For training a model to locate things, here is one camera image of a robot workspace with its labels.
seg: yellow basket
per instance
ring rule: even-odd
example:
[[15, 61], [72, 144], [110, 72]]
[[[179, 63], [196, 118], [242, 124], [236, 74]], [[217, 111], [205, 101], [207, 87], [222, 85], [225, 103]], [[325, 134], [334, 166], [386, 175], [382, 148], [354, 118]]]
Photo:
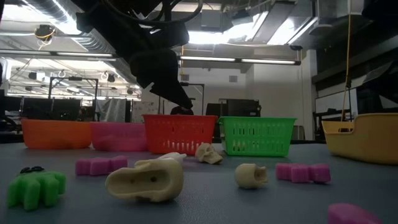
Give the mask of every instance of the yellow basket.
[[378, 164], [398, 164], [398, 113], [362, 114], [354, 122], [322, 121], [332, 154]]

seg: pink basket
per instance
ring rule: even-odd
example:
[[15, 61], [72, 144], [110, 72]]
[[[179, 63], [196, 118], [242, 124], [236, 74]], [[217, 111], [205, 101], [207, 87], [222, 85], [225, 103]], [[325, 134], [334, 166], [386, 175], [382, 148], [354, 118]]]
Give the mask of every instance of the pink basket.
[[145, 151], [145, 125], [91, 122], [93, 147], [101, 151]]

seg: plastic basket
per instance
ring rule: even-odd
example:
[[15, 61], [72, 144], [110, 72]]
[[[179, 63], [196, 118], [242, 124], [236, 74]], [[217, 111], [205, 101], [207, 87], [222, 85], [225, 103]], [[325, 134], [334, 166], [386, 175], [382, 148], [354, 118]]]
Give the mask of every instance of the plastic basket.
[[211, 143], [217, 116], [143, 115], [148, 150], [195, 155], [197, 147]]
[[81, 149], [91, 144], [89, 122], [23, 119], [22, 132], [30, 149]]
[[91, 122], [93, 147], [100, 151], [145, 151], [144, 124]]
[[398, 113], [362, 114], [354, 122], [322, 121], [322, 125], [332, 154], [398, 165]]
[[287, 156], [295, 118], [222, 117], [220, 133], [230, 156]]

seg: orange basket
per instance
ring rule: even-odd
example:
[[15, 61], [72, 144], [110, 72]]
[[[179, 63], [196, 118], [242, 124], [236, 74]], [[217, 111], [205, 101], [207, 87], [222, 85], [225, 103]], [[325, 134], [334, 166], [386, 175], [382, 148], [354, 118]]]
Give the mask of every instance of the orange basket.
[[22, 120], [29, 149], [81, 149], [91, 144], [89, 122]]
[[195, 155], [197, 147], [211, 143], [217, 116], [143, 115], [148, 150]]

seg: gray table surface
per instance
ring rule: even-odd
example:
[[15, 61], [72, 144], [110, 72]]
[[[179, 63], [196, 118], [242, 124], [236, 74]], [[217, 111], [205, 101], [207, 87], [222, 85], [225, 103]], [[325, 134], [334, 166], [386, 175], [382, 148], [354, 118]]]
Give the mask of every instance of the gray table surface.
[[[398, 167], [331, 156], [326, 145], [293, 145], [286, 158], [225, 156], [218, 166], [201, 164], [194, 157], [188, 157], [183, 163], [183, 190], [167, 203], [119, 200], [106, 191], [105, 176], [75, 176], [78, 158], [117, 155], [128, 156], [129, 166], [135, 161], [159, 156], [148, 152], [92, 149], [45, 151], [26, 149], [23, 144], [0, 144], [0, 223], [326, 224], [328, 206], [340, 202], [369, 210], [385, 224], [398, 223]], [[332, 182], [317, 185], [277, 180], [275, 164], [278, 162], [327, 163]], [[242, 163], [266, 166], [269, 177], [266, 187], [237, 188], [234, 170]], [[6, 208], [7, 186], [20, 169], [27, 166], [65, 173], [67, 190], [57, 206], [41, 205], [33, 212], [26, 212], [22, 207]]]

